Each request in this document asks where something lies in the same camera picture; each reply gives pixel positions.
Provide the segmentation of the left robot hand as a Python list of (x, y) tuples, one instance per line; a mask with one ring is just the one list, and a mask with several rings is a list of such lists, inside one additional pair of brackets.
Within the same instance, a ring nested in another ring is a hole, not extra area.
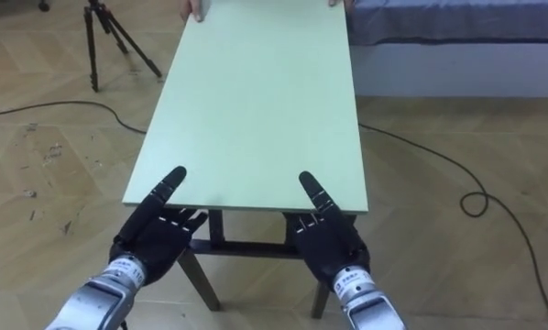
[(169, 208), (167, 202), (186, 177), (184, 167), (165, 176), (127, 218), (113, 239), (109, 258), (135, 259), (143, 273), (137, 283), (146, 286), (160, 280), (187, 249), (193, 234), (209, 215), (191, 208)]

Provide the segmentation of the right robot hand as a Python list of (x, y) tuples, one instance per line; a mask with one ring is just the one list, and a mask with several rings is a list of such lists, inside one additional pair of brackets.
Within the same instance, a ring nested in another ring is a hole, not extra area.
[(287, 221), (291, 239), (313, 276), (331, 290), (341, 270), (370, 270), (369, 251), (354, 223), (310, 172), (301, 172), (299, 181), (314, 210), (289, 214)]

